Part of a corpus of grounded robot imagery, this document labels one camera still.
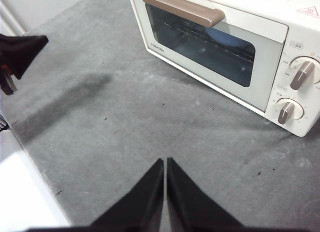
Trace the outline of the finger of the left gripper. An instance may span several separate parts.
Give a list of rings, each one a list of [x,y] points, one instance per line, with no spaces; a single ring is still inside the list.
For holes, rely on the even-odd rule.
[[[45,35],[6,36],[1,34],[0,50],[5,56],[34,59],[48,43]]]
[[[11,71],[11,74],[13,74],[17,79],[22,78],[23,74],[28,69],[33,60],[34,59],[26,57],[9,58],[8,56],[5,56],[3,52],[0,51],[0,66],[6,65]]]

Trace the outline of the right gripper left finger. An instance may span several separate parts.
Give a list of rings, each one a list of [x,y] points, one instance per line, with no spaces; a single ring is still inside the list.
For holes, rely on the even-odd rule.
[[[102,232],[158,232],[164,201],[164,161],[156,162],[134,187],[92,224]]]

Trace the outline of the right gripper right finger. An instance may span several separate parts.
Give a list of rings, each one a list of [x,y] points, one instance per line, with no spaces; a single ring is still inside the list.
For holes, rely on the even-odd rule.
[[[167,197],[170,222],[176,232],[228,232],[244,228],[207,196],[173,158],[167,159]]]

